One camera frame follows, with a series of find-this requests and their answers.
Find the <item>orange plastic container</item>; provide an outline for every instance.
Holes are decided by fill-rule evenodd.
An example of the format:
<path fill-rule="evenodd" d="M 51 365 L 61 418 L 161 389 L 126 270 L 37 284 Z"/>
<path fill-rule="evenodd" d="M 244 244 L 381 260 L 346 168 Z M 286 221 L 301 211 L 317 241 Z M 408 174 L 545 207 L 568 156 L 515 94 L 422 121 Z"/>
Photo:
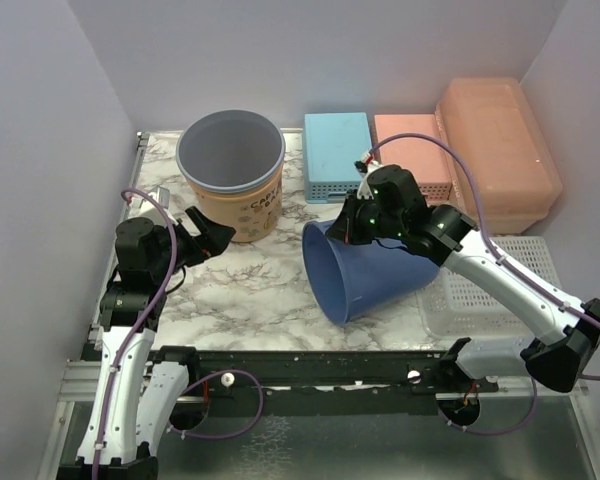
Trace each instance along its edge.
<path fill-rule="evenodd" d="M 514 78 L 457 78 L 438 103 L 440 135 L 468 163 L 493 234 L 519 234 L 547 216 L 562 191 L 538 122 Z M 445 154 L 450 202 L 476 219 L 464 173 Z"/>
<path fill-rule="evenodd" d="M 435 115 L 376 115 L 374 134 L 376 141 L 398 133 L 424 133 L 440 138 Z M 420 190 L 430 204 L 449 200 L 451 174 L 444 151 L 437 145 L 418 138 L 396 140 L 378 152 L 385 165 L 399 165 L 410 170 Z"/>

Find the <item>white plastic basket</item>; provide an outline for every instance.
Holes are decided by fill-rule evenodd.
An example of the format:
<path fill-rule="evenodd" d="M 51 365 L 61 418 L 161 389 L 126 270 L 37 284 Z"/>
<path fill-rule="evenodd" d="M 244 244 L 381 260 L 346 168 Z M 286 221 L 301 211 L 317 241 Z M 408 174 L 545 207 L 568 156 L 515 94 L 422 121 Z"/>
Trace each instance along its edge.
<path fill-rule="evenodd" d="M 494 242 L 512 257 L 560 287 L 547 244 L 542 237 L 495 237 Z M 528 333 L 528 328 L 491 295 L 446 268 L 417 292 L 425 330 L 438 339 L 463 336 L 495 337 Z"/>

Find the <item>blue plastic bucket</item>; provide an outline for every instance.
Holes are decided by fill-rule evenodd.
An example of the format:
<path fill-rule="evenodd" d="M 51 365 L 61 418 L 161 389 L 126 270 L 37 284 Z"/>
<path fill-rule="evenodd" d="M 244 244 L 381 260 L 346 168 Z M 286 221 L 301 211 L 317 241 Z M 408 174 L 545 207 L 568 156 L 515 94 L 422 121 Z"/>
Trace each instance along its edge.
<path fill-rule="evenodd" d="M 318 305 L 336 325 L 431 283 L 440 269 L 431 260 L 411 255 L 396 240 L 345 245 L 325 237 L 333 221 L 309 222 L 302 232 L 302 256 Z"/>

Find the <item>white wall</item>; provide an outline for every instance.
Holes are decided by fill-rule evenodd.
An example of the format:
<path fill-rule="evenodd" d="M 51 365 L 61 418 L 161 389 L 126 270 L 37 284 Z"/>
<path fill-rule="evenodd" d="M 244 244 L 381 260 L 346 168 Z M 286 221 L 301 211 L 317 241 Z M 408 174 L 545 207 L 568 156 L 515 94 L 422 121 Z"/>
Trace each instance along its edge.
<path fill-rule="evenodd" d="M 432 111 L 458 75 L 521 78 L 566 0 L 69 0 L 141 129 L 223 108 Z"/>
<path fill-rule="evenodd" d="M 600 0 L 569 1 L 523 84 L 565 186 L 537 230 L 564 286 L 600 298 Z M 600 428 L 600 384 L 592 400 Z"/>
<path fill-rule="evenodd" d="M 36 475 L 136 143 L 66 2 L 0 2 L 0 479 Z"/>

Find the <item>blue plastic crate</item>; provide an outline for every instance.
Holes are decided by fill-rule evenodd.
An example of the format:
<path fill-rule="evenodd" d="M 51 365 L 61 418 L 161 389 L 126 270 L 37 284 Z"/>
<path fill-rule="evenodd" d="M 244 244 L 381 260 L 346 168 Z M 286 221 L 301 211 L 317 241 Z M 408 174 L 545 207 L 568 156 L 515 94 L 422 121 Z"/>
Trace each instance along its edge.
<path fill-rule="evenodd" d="M 371 148 L 365 113 L 324 113 L 304 116 L 304 196 L 308 203 L 344 201 L 358 188 L 354 162 Z"/>

